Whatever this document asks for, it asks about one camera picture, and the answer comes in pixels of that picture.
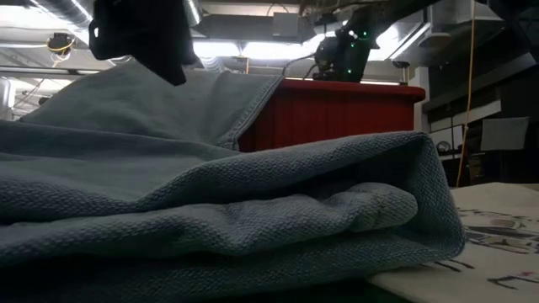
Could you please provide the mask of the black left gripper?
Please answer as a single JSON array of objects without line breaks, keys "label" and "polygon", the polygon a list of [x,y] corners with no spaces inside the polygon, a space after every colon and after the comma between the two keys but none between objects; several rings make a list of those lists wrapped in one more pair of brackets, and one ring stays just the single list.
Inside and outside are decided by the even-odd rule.
[{"label": "black left gripper", "polygon": [[166,82],[186,83],[182,65],[195,63],[183,0],[94,0],[89,47],[98,60],[133,56]]}]

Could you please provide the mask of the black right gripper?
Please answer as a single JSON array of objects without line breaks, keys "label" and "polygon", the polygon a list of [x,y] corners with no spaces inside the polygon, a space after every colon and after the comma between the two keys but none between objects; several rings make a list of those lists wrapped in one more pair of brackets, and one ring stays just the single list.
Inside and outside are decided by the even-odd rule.
[{"label": "black right gripper", "polygon": [[315,51],[318,71],[313,79],[332,82],[360,82],[375,45],[372,28],[365,24],[344,25],[325,37]]}]

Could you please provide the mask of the light blue denim jeans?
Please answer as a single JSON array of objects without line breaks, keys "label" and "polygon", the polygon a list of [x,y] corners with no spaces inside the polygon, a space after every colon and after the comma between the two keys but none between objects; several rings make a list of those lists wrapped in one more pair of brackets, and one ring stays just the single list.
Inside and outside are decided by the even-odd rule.
[{"label": "light blue denim jeans", "polygon": [[241,152],[280,77],[138,62],[0,120],[0,303],[184,303],[454,258],[421,132]]}]

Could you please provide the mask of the white printed t-shirt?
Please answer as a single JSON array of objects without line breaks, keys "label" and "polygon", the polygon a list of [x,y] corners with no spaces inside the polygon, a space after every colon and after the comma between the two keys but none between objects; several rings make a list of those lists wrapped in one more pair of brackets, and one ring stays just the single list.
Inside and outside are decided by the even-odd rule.
[{"label": "white printed t-shirt", "polygon": [[539,183],[486,183],[452,195],[465,226],[462,253],[370,283],[413,303],[539,303]]}]

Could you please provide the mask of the red fabric laundry bin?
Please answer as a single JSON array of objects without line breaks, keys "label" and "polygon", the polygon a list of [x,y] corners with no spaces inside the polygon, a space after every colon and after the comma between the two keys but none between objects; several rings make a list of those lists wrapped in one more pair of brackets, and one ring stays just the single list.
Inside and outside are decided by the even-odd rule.
[{"label": "red fabric laundry bin", "polygon": [[267,149],[414,128],[422,88],[286,79],[239,137],[239,150]]}]

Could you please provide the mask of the grey ceiling box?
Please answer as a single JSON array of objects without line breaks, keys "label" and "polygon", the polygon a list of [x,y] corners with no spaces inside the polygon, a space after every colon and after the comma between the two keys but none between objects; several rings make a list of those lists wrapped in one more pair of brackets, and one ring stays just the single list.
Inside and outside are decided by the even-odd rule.
[{"label": "grey ceiling box", "polygon": [[272,36],[275,40],[296,40],[299,37],[297,13],[274,13]]}]

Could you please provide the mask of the black yellow ceiling device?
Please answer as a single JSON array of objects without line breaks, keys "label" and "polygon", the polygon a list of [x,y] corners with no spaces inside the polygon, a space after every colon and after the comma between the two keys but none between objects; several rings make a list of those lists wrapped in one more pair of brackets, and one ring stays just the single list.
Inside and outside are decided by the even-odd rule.
[{"label": "black yellow ceiling device", "polygon": [[45,45],[50,52],[59,56],[66,56],[71,52],[75,42],[76,40],[66,33],[54,33],[46,41]]}]

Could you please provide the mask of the long LED light bar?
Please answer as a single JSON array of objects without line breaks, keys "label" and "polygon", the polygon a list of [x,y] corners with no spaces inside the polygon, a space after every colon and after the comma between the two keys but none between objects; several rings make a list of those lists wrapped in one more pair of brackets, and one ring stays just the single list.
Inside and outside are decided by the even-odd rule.
[{"label": "long LED light bar", "polygon": [[[0,76],[5,77],[24,77],[24,78],[49,78],[73,80],[78,77],[84,77],[100,70],[83,70],[72,68],[51,68],[51,67],[27,67],[27,66],[0,66]],[[364,78],[362,83],[373,83],[381,85],[407,85],[407,82],[387,79]]]}]

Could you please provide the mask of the whiteboard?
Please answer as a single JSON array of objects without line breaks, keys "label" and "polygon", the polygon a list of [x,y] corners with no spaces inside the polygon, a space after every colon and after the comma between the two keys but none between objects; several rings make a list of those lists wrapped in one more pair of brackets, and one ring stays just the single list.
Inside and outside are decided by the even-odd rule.
[{"label": "whiteboard", "polygon": [[451,143],[455,149],[462,151],[463,125],[455,125],[431,132],[430,137],[435,144],[435,148],[438,142],[447,141]]}]

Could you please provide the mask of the black stand with dial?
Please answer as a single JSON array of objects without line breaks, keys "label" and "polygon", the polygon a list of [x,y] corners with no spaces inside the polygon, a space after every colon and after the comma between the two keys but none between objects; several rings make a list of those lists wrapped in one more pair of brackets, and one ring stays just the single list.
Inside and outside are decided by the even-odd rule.
[{"label": "black stand with dial", "polygon": [[447,141],[438,142],[436,150],[441,161],[455,159],[461,154],[459,149],[455,149],[452,144]]}]

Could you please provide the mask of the grey flat panel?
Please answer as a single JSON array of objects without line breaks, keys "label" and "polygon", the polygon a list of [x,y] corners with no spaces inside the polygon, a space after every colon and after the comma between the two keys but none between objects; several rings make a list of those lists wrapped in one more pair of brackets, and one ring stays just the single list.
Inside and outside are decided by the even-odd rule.
[{"label": "grey flat panel", "polygon": [[481,151],[517,151],[525,147],[528,117],[484,119]]}]

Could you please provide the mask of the silver rectangular duct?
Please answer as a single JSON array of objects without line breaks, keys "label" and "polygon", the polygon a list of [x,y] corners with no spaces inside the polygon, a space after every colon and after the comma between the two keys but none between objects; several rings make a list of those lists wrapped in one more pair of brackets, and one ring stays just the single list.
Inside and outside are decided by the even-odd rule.
[{"label": "silver rectangular duct", "polygon": [[430,27],[428,8],[398,20],[377,37],[376,43],[379,48],[370,52],[368,61],[397,60],[418,42]]}]

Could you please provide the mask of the silver round duct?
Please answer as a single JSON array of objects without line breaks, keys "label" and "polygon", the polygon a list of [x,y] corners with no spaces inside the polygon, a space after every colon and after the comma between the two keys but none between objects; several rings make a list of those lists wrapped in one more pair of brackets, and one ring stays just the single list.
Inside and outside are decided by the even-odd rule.
[{"label": "silver round duct", "polygon": [[202,21],[203,9],[198,0],[183,0],[183,2],[188,24],[190,27],[194,27]]}]

